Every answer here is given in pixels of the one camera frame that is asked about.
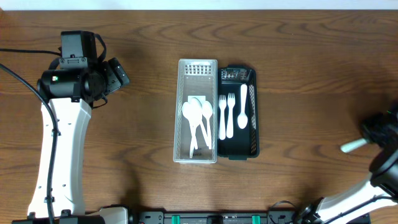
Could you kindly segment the white plastic fork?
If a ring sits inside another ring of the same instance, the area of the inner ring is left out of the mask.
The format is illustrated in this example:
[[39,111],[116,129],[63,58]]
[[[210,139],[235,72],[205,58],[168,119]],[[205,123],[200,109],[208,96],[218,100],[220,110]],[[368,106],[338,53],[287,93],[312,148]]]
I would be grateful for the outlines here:
[[238,126],[240,129],[244,129],[248,123],[248,117],[246,115],[246,98],[247,98],[248,86],[242,84],[240,87],[240,100],[241,100],[241,111],[238,115]]
[[219,125],[219,139],[224,140],[226,138],[226,124],[225,124],[225,109],[226,109],[226,97],[220,95],[218,106],[220,108],[220,125]]
[[349,152],[352,152],[352,151],[366,145],[367,143],[368,143],[368,140],[365,138],[357,139],[357,140],[354,140],[351,142],[347,142],[346,144],[343,144],[340,147],[340,150],[343,153],[349,153]]
[[234,93],[228,94],[227,105],[228,105],[228,120],[226,125],[226,137],[232,138],[233,137],[233,108],[235,106],[236,100]]

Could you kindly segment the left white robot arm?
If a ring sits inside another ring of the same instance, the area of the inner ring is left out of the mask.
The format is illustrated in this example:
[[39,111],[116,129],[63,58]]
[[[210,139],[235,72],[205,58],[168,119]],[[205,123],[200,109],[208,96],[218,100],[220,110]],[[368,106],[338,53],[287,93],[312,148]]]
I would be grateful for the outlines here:
[[37,82],[42,102],[43,140],[34,196],[23,223],[129,223],[127,207],[112,205],[87,214],[82,169],[86,130],[94,102],[129,83],[116,58],[106,60],[100,35],[61,33],[61,56]]

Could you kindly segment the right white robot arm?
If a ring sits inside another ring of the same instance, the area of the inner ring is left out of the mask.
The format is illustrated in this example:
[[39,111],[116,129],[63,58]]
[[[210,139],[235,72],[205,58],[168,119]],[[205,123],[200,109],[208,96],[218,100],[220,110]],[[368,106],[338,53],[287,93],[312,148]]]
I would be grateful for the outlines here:
[[294,223],[349,223],[373,210],[397,205],[397,103],[360,124],[362,138],[340,147],[349,153],[366,144],[381,152],[369,166],[368,176],[349,190],[321,197],[300,211]]

